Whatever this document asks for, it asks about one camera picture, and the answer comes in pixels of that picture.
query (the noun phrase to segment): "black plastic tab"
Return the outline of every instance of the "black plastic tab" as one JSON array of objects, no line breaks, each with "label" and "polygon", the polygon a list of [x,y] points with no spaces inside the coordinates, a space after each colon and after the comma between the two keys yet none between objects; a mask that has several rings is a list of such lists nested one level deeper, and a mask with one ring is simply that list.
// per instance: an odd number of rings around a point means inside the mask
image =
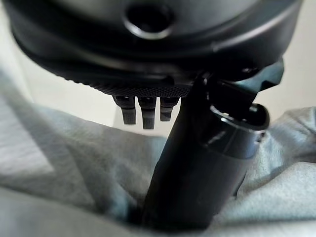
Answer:
[{"label": "black plastic tab", "polygon": [[136,124],[135,97],[113,96],[115,103],[122,109],[124,124]]},{"label": "black plastic tab", "polygon": [[155,97],[138,97],[138,103],[142,108],[144,129],[154,129],[155,127],[156,100]]},{"label": "black plastic tab", "polygon": [[160,121],[170,121],[173,107],[179,102],[179,98],[160,98]]}]

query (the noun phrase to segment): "circular hole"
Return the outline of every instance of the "circular hole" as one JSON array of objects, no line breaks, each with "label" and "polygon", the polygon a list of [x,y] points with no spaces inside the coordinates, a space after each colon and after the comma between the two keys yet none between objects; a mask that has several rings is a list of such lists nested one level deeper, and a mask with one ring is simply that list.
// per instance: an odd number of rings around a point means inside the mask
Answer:
[{"label": "circular hole", "polygon": [[165,6],[135,5],[126,12],[125,26],[134,35],[158,40],[171,32],[173,17]]}]

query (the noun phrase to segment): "black cylindrical handle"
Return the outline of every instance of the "black cylindrical handle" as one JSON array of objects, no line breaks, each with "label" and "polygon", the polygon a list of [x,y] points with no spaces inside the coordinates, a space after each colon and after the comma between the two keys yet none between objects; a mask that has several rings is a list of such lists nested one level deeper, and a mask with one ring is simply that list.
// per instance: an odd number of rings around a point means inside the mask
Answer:
[{"label": "black cylindrical handle", "polygon": [[144,206],[146,227],[207,228],[242,182],[269,124],[260,105],[243,121],[214,107],[202,117],[190,112],[181,108],[156,165]]}]

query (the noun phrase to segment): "white wall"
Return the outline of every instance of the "white wall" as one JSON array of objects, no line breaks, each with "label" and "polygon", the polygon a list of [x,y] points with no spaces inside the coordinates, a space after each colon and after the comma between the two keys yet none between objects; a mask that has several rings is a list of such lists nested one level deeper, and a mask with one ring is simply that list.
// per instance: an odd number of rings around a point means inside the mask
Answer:
[{"label": "white wall", "polygon": [[[316,105],[316,0],[305,0],[294,39],[285,54],[286,71],[282,84],[261,92],[256,102],[265,105],[272,119],[285,110]],[[172,122],[160,122],[156,111],[156,128],[143,131],[140,108],[136,126],[125,126],[121,111],[111,96],[88,86],[65,81],[41,69],[26,58],[16,47],[8,30],[8,22],[0,9],[0,67],[8,74],[31,101],[62,110],[97,123],[148,135],[167,136]],[[172,121],[179,108],[175,108]]]}]

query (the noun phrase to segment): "light blue fabric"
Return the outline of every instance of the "light blue fabric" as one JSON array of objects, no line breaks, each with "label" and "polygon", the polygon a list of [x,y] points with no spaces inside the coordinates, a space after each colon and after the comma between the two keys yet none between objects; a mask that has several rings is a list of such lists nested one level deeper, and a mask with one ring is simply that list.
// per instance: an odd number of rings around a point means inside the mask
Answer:
[{"label": "light blue fabric", "polygon": [[[237,198],[206,232],[183,236],[316,235],[315,114],[276,121]],[[164,143],[28,104],[0,74],[1,236],[164,236],[126,219]]]}]

